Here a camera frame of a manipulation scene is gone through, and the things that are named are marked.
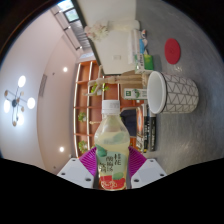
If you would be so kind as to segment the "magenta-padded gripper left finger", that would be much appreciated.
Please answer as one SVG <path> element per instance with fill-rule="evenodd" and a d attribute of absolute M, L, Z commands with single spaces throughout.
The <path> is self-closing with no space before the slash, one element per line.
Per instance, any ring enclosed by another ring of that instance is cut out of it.
<path fill-rule="evenodd" d="M 59 171 L 58 176 L 78 186 L 93 189 L 96 173 L 96 148 L 93 147 L 80 158 L 71 158 Z"/>

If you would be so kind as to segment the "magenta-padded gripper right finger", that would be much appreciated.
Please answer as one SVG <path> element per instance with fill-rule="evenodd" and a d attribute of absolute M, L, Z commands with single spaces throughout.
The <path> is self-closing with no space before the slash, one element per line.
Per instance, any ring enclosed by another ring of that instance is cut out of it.
<path fill-rule="evenodd" d="M 132 146 L 129 147 L 128 171 L 130 189 L 141 188 L 166 176 L 155 159 L 147 159 Z"/>

